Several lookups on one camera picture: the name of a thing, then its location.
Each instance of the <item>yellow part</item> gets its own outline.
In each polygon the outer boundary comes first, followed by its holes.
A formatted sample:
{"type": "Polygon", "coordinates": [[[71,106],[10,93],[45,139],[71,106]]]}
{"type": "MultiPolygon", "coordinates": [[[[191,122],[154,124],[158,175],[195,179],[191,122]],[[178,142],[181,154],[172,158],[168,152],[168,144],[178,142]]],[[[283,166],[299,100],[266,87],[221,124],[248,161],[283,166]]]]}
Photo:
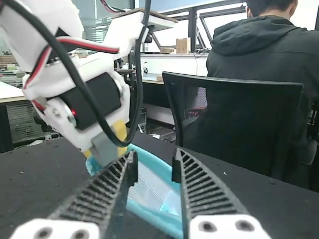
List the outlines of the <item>yellow part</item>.
{"type": "MultiPolygon", "coordinates": [[[[124,121],[121,119],[115,122],[113,125],[113,130],[117,136],[117,138],[123,141],[126,138],[126,125],[124,121]]],[[[126,153],[127,147],[121,148],[118,147],[118,157],[121,157],[123,154],[126,153]]]]}
{"type": "Polygon", "coordinates": [[[85,156],[86,158],[88,158],[88,157],[90,157],[90,156],[92,155],[90,150],[84,151],[83,154],[84,154],[84,156],[85,156]]]}

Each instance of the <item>hood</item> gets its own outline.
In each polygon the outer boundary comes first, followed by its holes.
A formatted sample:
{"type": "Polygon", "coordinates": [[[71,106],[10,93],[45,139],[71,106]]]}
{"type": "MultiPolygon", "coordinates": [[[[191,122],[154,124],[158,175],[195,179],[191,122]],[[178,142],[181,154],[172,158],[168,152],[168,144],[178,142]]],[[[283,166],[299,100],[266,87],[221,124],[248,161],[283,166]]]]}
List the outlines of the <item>hood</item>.
{"type": "Polygon", "coordinates": [[[261,50],[297,29],[289,20],[278,16],[259,16],[231,22],[215,29],[213,50],[235,56],[261,50]]]}

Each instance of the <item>person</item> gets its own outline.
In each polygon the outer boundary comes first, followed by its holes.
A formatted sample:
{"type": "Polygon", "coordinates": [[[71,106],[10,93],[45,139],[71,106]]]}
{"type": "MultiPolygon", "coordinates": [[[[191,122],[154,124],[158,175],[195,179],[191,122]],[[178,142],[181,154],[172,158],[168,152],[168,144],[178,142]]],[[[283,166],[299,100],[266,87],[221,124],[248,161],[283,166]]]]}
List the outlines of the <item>person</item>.
{"type": "MultiPolygon", "coordinates": [[[[319,98],[319,32],[290,22],[297,5],[298,0],[247,0],[247,19],[215,29],[206,66],[209,77],[304,84],[284,181],[307,188],[308,169],[300,153],[307,145],[312,104],[319,98]]],[[[209,105],[213,99],[206,95],[209,105]]]]}

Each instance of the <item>gray part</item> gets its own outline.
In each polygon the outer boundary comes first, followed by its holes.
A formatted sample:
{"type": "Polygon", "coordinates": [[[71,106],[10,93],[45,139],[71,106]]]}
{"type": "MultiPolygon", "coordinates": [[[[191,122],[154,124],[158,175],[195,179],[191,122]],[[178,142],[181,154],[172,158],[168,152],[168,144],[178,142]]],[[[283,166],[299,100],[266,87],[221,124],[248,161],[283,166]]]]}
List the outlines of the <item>gray part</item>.
{"type": "Polygon", "coordinates": [[[94,137],[92,143],[93,146],[90,148],[90,151],[102,167],[118,158],[117,146],[111,142],[104,132],[94,137]]]}

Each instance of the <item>screw hole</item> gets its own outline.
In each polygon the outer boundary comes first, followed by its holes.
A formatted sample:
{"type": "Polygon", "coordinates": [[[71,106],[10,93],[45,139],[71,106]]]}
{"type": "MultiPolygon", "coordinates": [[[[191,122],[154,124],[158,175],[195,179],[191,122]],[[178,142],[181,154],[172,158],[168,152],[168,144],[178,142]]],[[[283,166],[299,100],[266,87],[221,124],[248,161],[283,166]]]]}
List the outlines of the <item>screw hole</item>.
{"type": "Polygon", "coordinates": [[[35,239],[47,239],[50,237],[51,233],[52,233],[51,228],[42,228],[36,233],[34,238],[35,239]]]}
{"type": "Polygon", "coordinates": [[[250,222],[244,220],[237,221],[236,228],[244,232],[252,232],[255,230],[254,226],[250,222]]]}
{"type": "Polygon", "coordinates": [[[79,231],[76,231],[74,234],[73,234],[73,239],[88,239],[89,238],[89,233],[85,230],[79,230],[79,231]]]}
{"type": "Polygon", "coordinates": [[[199,224],[199,230],[201,230],[202,232],[213,233],[217,231],[217,228],[211,222],[202,222],[199,224]]]}

